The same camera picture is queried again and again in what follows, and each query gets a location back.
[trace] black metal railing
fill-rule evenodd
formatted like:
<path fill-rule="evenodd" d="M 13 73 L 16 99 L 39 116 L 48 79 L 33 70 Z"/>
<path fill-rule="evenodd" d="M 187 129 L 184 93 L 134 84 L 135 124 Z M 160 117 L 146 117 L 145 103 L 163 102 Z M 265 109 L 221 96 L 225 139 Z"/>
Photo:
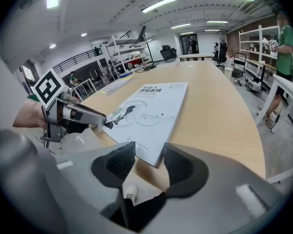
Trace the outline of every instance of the black metal railing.
<path fill-rule="evenodd" d="M 135 33 L 133 33 L 132 30 L 129 30 L 127 33 L 119 37 L 119 39 L 134 38 L 134 37 L 135 37 Z"/>
<path fill-rule="evenodd" d="M 68 69 L 74 65 L 76 65 L 79 62 L 82 62 L 84 60 L 93 58 L 98 56 L 97 53 L 94 50 L 90 50 L 84 53 L 81 53 L 79 55 L 76 55 L 74 57 L 71 57 L 70 59 L 67 59 L 63 62 L 61 62 L 60 64 L 56 65 L 55 67 L 53 67 L 54 71 L 59 74 L 61 72 L 63 72 L 65 69 Z"/>

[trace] white book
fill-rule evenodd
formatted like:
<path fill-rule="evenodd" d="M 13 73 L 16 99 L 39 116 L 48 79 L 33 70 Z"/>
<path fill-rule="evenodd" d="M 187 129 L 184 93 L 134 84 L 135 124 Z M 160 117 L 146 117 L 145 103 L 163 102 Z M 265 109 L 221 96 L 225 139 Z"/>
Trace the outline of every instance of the white book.
<path fill-rule="evenodd" d="M 156 166 L 177 120 L 187 85 L 145 84 L 107 117 L 102 130 L 117 143 L 135 141 L 136 156 Z"/>

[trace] white bucket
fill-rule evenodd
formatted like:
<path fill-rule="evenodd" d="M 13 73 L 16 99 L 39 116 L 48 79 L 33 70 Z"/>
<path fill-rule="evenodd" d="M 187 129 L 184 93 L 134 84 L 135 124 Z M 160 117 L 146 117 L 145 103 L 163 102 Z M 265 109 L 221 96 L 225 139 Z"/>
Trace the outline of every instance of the white bucket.
<path fill-rule="evenodd" d="M 230 79 L 232 76 L 233 68 L 225 68 L 225 76 Z"/>

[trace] white ceiling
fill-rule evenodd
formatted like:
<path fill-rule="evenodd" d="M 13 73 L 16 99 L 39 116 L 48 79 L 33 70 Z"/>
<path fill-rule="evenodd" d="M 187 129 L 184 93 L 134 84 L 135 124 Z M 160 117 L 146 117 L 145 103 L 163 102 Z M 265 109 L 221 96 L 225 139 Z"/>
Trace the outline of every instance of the white ceiling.
<path fill-rule="evenodd" d="M 250 20 L 268 15 L 270 0 L 177 0 L 142 13 L 141 10 L 160 0 L 60 0 L 59 6 L 47 9 L 45 0 L 32 0 L 20 9 L 24 0 L 16 2 L 0 29 L 1 57 L 14 71 L 31 56 L 59 43 L 88 33 L 88 39 L 102 38 L 120 31 L 140 30 L 148 35 L 175 31 L 201 32 L 220 29 L 225 33 Z M 228 20 L 226 25 L 209 25 L 207 20 Z M 182 23 L 191 26 L 171 30 Z"/>

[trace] shoe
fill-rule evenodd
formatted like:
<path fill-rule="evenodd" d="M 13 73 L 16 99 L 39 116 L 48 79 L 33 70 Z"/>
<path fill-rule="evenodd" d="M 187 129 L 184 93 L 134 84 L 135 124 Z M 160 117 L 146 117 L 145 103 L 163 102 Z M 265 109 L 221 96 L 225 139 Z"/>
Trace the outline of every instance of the shoe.
<path fill-rule="evenodd" d="M 257 112 L 257 115 L 259 115 L 260 112 Z M 266 115 L 264 115 L 263 119 L 269 119 Z"/>
<path fill-rule="evenodd" d="M 134 184 L 129 185 L 124 199 L 130 199 L 132 201 L 132 204 L 135 205 L 137 198 L 138 198 L 138 187 Z"/>

